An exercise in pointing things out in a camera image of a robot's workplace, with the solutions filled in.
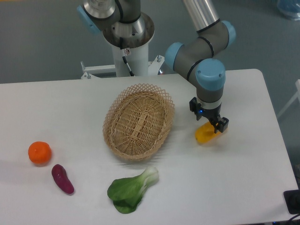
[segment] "silver metal tube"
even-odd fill
[[[182,0],[196,31],[208,27],[219,19],[211,0]]]
[[[91,16],[106,19],[114,13],[116,2],[114,0],[84,0],[83,6]]]

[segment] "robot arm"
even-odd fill
[[[197,97],[189,104],[197,120],[203,116],[214,126],[215,133],[224,132],[229,121],[220,116],[225,67],[212,58],[235,40],[235,29],[229,22],[220,21],[211,0],[182,2],[198,37],[188,45],[172,44],[166,51],[165,62],[196,87]],[[120,49],[138,48],[154,34],[152,20],[141,13],[140,0],[84,0],[77,11],[90,30],[94,33],[102,30],[106,40]],[[122,66],[123,70],[129,67],[124,63]],[[137,71],[136,74],[142,74],[138,72],[139,67],[140,63],[133,70]]]
[[[225,67],[214,55],[229,46],[236,37],[229,22],[221,22],[210,0],[182,0],[198,38],[188,45],[172,44],[165,62],[197,89],[197,98],[190,101],[190,110],[197,120],[206,117],[217,131],[224,132],[229,120],[221,118]]]

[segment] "gray floor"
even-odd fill
[[[300,22],[285,19],[275,0],[213,2],[220,18],[237,31],[236,42],[216,58],[227,70],[261,70],[278,113],[300,79]],[[90,34],[79,20],[80,4],[82,0],[0,2],[0,83],[79,79],[82,60],[86,66],[113,64],[102,35]],[[181,0],[142,0],[142,10],[156,26],[150,60],[164,55],[173,42],[196,37]],[[279,121],[292,164],[300,164],[299,114],[295,103]],[[246,117],[242,126],[247,126]]]

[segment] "wicker basket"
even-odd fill
[[[136,84],[110,107],[103,125],[103,136],[117,156],[142,160],[157,152],[168,136],[174,104],[165,90],[152,84]]]

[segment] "green leafy vegetable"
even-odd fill
[[[147,188],[157,181],[157,168],[149,166],[141,175],[114,180],[107,195],[120,213],[128,214],[136,210]]]

